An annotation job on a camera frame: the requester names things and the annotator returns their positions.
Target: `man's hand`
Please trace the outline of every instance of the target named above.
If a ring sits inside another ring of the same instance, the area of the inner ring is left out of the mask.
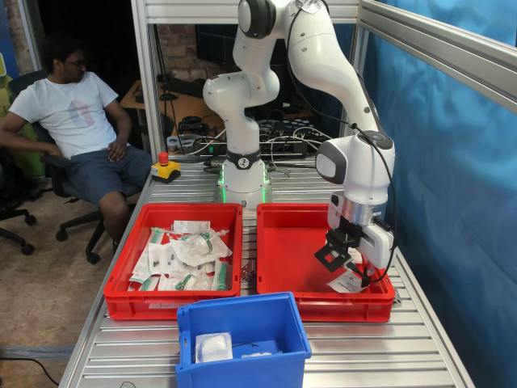
[[[110,161],[118,162],[126,155],[126,152],[128,152],[128,143],[123,139],[117,138],[114,142],[110,143],[107,150],[110,152],[108,156]]]
[[[45,152],[49,155],[54,155],[54,156],[63,156],[63,154],[61,153],[61,150],[59,150],[59,148],[57,148],[57,145],[55,144],[51,144],[51,143],[45,143],[46,146],[46,150]]]

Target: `aluminum table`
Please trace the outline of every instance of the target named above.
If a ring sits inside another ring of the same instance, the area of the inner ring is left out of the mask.
[[[217,175],[203,169],[202,164],[183,164],[181,178],[168,185],[149,179],[123,242],[144,204],[213,202]],[[271,173],[271,190],[274,202],[323,203],[338,186],[314,169],[294,168],[289,175]],[[245,211],[243,225],[242,271],[249,280],[256,260],[256,214]],[[473,386],[399,250],[396,258],[389,277],[401,303],[394,306],[389,322],[305,324],[313,356],[305,363],[304,388]],[[252,293],[255,285],[243,282],[242,295]],[[114,321],[107,315],[101,288],[59,387],[175,388],[178,362],[175,321]]]

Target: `white t-shirt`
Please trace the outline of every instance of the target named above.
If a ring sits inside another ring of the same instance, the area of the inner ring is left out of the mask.
[[[95,73],[81,82],[42,79],[22,91],[9,109],[29,123],[39,121],[66,158],[106,149],[116,134],[104,108],[118,95]]]

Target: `blue backdrop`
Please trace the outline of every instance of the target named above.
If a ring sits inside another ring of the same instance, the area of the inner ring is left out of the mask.
[[[515,46],[517,1],[388,0]],[[517,386],[517,115],[371,36],[400,246],[477,386]]]
[[[9,33],[9,23],[7,22],[3,0],[0,0],[0,53],[6,65],[7,75],[11,78],[17,78],[19,76],[18,66],[16,65],[15,50]]]

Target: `wooden desk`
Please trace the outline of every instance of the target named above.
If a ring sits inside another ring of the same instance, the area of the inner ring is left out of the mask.
[[[139,86],[141,86],[141,84],[142,82],[140,80],[136,81],[131,89],[129,89],[128,93],[126,93],[122,101],[120,101],[122,108],[145,110],[145,104],[138,103],[135,100],[137,96],[136,90]],[[157,85],[158,93],[159,95],[162,95],[162,84],[157,82]],[[210,127],[217,127],[218,133],[225,127],[223,120],[212,109],[207,107],[207,104],[203,99],[198,99],[197,97],[192,97],[191,95],[182,95],[181,93],[173,92],[172,94],[178,96],[178,99],[175,99],[172,102],[174,104],[174,111],[176,113],[176,120],[178,123],[186,116],[198,116],[204,117],[203,122],[208,124]],[[174,116],[172,114],[172,109],[170,108],[170,103],[168,101],[160,101],[159,103],[160,112],[163,115],[165,114],[165,104],[167,103],[167,115],[173,119]]]

